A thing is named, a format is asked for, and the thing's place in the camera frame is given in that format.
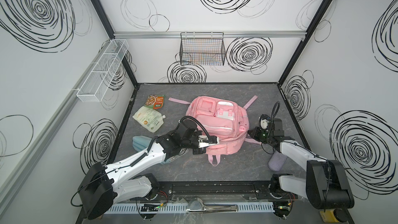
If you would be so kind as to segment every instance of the metal tongs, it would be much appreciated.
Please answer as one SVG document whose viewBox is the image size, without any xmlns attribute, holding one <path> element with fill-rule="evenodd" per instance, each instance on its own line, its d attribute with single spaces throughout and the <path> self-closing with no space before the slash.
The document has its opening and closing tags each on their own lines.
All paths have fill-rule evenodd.
<svg viewBox="0 0 398 224">
<path fill-rule="evenodd" d="M 206 206 L 199 198 L 192 199 L 187 206 L 186 213 L 222 213 L 237 212 L 237 205 L 211 205 Z"/>
</svg>

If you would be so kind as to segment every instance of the pink backpack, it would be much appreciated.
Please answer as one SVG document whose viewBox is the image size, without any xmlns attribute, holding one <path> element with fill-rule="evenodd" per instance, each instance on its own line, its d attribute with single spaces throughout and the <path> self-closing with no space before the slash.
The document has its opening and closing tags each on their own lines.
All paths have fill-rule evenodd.
<svg viewBox="0 0 398 224">
<path fill-rule="evenodd" d="M 220 144 L 206 147 L 209 162 L 217 166 L 221 161 L 221 155 L 229 155 L 239 151 L 247 131 L 249 119 L 246 109 L 257 99 L 253 96 L 244 107 L 235 102 L 217 99 L 208 96 L 200 96 L 192 102 L 169 98 L 183 104 L 190 104 L 186 115 L 196 118 L 206 128 L 210 135 L 219 137 Z M 216 156 L 217 164 L 213 164 L 213 156 Z"/>
</svg>

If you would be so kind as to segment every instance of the snack bag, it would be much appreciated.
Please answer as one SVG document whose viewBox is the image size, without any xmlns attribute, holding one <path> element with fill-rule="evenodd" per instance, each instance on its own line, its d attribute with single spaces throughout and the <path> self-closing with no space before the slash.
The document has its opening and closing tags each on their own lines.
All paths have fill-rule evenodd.
<svg viewBox="0 0 398 224">
<path fill-rule="evenodd" d="M 150 95 L 145 103 L 146 107 L 159 109 L 163 106 L 164 95 Z"/>
<path fill-rule="evenodd" d="M 133 115 L 133 119 L 138 121 L 143 127 L 145 127 L 150 132 L 156 132 L 161 125 L 163 125 L 163 119 L 166 116 L 156 110 L 148 107 L 141 107 Z"/>
</svg>

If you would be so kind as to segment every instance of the white wall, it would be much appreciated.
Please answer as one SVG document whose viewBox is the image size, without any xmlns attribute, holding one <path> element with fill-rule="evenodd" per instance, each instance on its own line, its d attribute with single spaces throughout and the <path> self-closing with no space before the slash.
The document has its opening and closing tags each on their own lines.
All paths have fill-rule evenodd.
<svg viewBox="0 0 398 224">
<path fill-rule="evenodd" d="M 337 0 L 283 85 L 313 151 L 347 168 L 356 223 L 396 217 L 397 9 L 397 0 Z"/>
<path fill-rule="evenodd" d="M 322 0 L 101 0 L 116 32 L 306 30 Z M 255 38 L 236 41 L 244 47 L 231 53 L 234 39 L 224 39 L 224 66 L 203 63 L 177 67 L 180 40 L 130 40 L 137 81 L 277 82 L 299 38 Z M 268 54 L 261 54 L 259 48 Z M 180 69 L 181 79 L 167 71 Z"/>
<path fill-rule="evenodd" d="M 87 165 L 107 161 L 132 94 L 130 79 L 118 88 L 107 90 L 108 105 L 76 103 L 0 224 L 76 222 L 81 208 L 70 205 L 70 199 Z M 78 195 L 73 203 L 81 204 Z"/>
<path fill-rule="evenodd" d="M 180 65 L 180 42 L 180 39 L 128 40 L 137 81 L 277 82 L 300 38 L 225 38 L 224 66 Z"/>
<path fill-rule="evenodd" d="M 311 0 L 214 1 L 218 3 L 211 0 L 101 0 L 101 3 L 117 32 L 166 31 L 169 22 L 170 31 L 300 30 L 296 17 Z M 315 11 L 320 3 L 313 4 Z M 156 16 L 151 19 L 152 30 L 149 20 L 156 14 L 162 16 L 158 15 L 158 22 Z"/>
<path fill-rule="evenodd" d="M 0 5 L 1 189 L 108 38 L 90 0 Z"/>
</svg>

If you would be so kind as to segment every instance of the black frame edge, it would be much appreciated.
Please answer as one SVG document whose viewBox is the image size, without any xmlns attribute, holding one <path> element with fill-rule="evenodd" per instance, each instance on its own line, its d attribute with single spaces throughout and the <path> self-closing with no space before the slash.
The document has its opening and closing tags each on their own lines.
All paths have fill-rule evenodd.
<svg viewBox="0 0 398 224">
<path fill-rule="evenodd" d="M 221 85 L 236 85 L 236 84 L 278 84 L 277 82 L 189 82 L 189 83 L 140 83 L 140 84 L 147 84 L 147 85 L 212 85 L 212 84 L 221 84 Z"/>
<path fill-rule="evenodd" d="M 307 43 L 310 41 L 312 34 L 316 30 L 316 27 L 318 26 L 319 22 L 321 21 L 323 15 L 329 8 L 332 1 L 333 0 L 323 0 L 322 1 L 321 5 L 319 6 L 318 10 L 315 13 L 314 18 L 312 19 L 310 25 L 308 26 L 305 39 L 298 44 L 295 52 L 293 53 L 292 58 L 290 59 L 285 70 L 283 71 L 282 76 L 279 79 L 279 83 L 278 83 L 279 85 L 282 85 L 283 82 L 285 82 L 287 76 L 289 75 L 290 71 L 296 64 L 297 60 L 299 59 L 299 57 L 300 57 L 301 53 L 303 52 L 304 48 L 306 47 Z"/>
<path fill-rule="evenodd" d="M 109 157 L 108 157 L 106 164 L 110 164 L 115 161 L 117 150 L 119 149 L 124 131 L 126 130 L 127 122 L 129 121 L 131 110 L 134 105 L 135 97 L 137 96 L 138 90 L 139 90 L 139 87 L 134 88 L 134 91 L 132 92 L 129 104 L 127 105 L 126 112 L 123 116 L 122 123 L 120 124 L 119 131 L 117 132 L 115 142 L 113 143 L 112 150 L 109 153 Z"/>
<path fill-rule="evenodd" d="M 95 11 L 97 12 L 97 15 L 99 19 L 101 20 L 101 23 L 108 34 L 109 38 L 114 39 L 115 38 L 115 32 L 113 31 L 111 22 L 109 21 L 108 17 L 106 16 L 105 10 L 102 7 L 102 4 L 100 0 L 90 0 L 91 3 L 94 6 Z"/>
<path fill-rule="evenodd" d="M 290 117 L 292 118 L 293 123 L 295 124 L 295 127 L 296 127 L 296 129 L 297 129 L 297 132 L 298 132 L 298 134 L 299 134 L 299 136 L 300 136 L 300 138 L 301 138 L 301 140 L 302 140 L 302 142 L 303 142 L 303 144 L 304 144 L 304 147 L 306 147 L 307 149 L 311 150 L 310 145 L 308 144 L 307 139 L 306 139 L 305 136 L 304 136 L 304 132 L 301 130 L 301 127 L 300 127 L 300 125 L 299 125 L 299 122 L 297 121 L 296 116 L 294 115 L 293 110 L 292 110 L 292 108 L 290 107 L 289 102 L 286 100 L 285 94 L 284 94 L 284 92 L 282 91 L 282 88 L 281 88 L 280 85 L 278 85 L 278 89 L 279 89 L 279 93 L 281 94 L 281 96 L 282 96 L 282 98 L 283 98 L 283 101 L 285 102 L 285 105 L 286 105 L 286 107 L 287 107 L 287 110 L 288 110 L 289 113 L 290 113 Z"/>
<path fill-rule="evenodd" d="M 108 19 L 108 16 L 105 13 L 105 10 L 102 7 L 101 1 L 100 0 L 90 0 L 91 3 L 93 4 L 93 7 L 95 11 L 97 12 L 97 15 L 106 31 L 108 34 L 108 37 L 110 39 L 115 38 L 115 31 L 113 30 L 112 24 Z M 137 79 L 134 76 L 134 73 L 132 72 L 132 69 L 130 67 L 130 64 L 126 61 L 126 59 L 122 59 L 122 64 L 124 69 L 127 72 L 127 75 L 130 77 L 131 83 L 133 84 L 134 87 L 138 87 Z"/>
</svg>

